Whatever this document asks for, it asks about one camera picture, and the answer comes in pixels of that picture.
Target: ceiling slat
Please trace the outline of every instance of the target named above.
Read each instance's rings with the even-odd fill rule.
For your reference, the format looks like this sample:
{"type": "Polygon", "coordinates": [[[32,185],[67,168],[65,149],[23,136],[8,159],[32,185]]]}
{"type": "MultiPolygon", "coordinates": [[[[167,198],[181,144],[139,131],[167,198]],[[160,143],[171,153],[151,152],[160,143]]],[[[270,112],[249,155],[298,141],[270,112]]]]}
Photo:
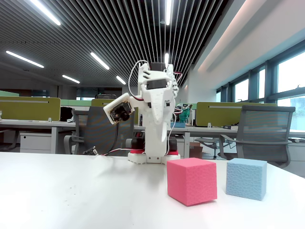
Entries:
{"type": "MultiPolygon", "coordinates": [[[[135,62],[164,62],[183,73],[197,60],[228,0],[174,0],[170,26],[166,0],[39,0],[61,22],[57,26],[30,0],[0,0],[0,61],[58,84],[121,87],[135,62]],[[45,66],[37,68],[6,54],[11,50],[45,66]],[[90,55],[96,53],[105,70],[90,55]]],[[[137,86],[137,70],[131,86],[137,86]]]]}

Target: desk leg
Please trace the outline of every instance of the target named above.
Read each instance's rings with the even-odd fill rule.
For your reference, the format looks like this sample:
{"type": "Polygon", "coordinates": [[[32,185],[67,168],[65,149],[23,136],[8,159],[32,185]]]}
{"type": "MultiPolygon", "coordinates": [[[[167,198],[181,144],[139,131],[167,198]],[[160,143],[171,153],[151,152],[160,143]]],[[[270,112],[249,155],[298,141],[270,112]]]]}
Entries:
{"type": "Polygon", "coordinates": [[[184,133],[184,158],[190,157],[190,132],[184,133]]]}
{"type": "Polygon", "coordinates": [[[51,154],[56,154],[58,146],[58,128],[52,127],[51,133],[51,154]]]}

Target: window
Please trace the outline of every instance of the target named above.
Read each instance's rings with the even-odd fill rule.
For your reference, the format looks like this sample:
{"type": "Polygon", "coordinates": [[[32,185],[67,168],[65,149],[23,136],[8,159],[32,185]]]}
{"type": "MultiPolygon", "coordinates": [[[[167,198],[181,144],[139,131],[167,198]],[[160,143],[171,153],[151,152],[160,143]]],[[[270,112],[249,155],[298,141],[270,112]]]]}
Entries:
{"type": "Polygon", "coordinates": [[[220,96],[221,96],[221,93],[217,92],[216,93],[216,102],[220,102],[220,96]]]}
{"type": "Polygon", "coordinates": [[[235,85],[235,102],[248,100],[249,79],[246,79],[235,85]]]}
{"type": "Polygon", "coordinates": [[[265,97],[265,69],[258,73],[258,98],[265,97]]]}
{"type": "Polygon", "coordinates": [[[281,99],[277,101],[278,106],[294,106],[295,112],[292,116],[292,130],[305,130],[305,96],[281,99]]]}
{"type": "Polygon", "coordinates": [[[305,52],[278,65],[277,92],[305,87],[305,52]]]}

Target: foam block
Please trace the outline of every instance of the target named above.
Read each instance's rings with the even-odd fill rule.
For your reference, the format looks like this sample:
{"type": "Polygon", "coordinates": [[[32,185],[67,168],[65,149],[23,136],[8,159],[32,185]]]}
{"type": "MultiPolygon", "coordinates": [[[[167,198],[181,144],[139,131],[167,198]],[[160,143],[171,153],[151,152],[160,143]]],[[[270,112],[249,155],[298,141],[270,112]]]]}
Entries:
{"type": "Polygon", "coordinates": [[[267,162],[234,158],[227,164],[226,194],[262,200],[266,194],[267,162]]]}
{"type": "Polygon", "coordinates": [[[167,192],[186,206],[217,199],[216,163],[198,158],[168,161],[167,192]]]}

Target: olive green divider panel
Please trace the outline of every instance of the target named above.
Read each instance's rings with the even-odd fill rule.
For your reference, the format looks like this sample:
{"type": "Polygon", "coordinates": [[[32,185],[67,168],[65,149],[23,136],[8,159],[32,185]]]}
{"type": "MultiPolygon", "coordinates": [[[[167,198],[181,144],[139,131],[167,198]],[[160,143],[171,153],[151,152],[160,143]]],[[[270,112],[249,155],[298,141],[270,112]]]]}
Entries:
{"type": "MultiPolygon", "coordinates": [[[[111,103],[114,99],[92,99],[91,106],[105,106],[109,103],[111,103]]],[[[139,110],[136,107],[135,108],[135,114],[134,114],[134,124],[138,124],[139,119],[139,110]]]]}
{"type": "Polygon", "coordinates": [[[196,109],[196,125],[224,126],[233,125],[239,122],[240,113],[243,105],[253,106],[277,106],[276,104],[257,104],[257,103],[210,103],[199,102],[196,109]]]}
{"type": "Polygon", "coordinates": [[[3,119],[59,121],[61,118],[60,98],[0,97],[3,119]]]}
{"type": "Polygon", "coordinates": [[[0,91],[0,96],[19,96],[18,93],[0,91]]]}

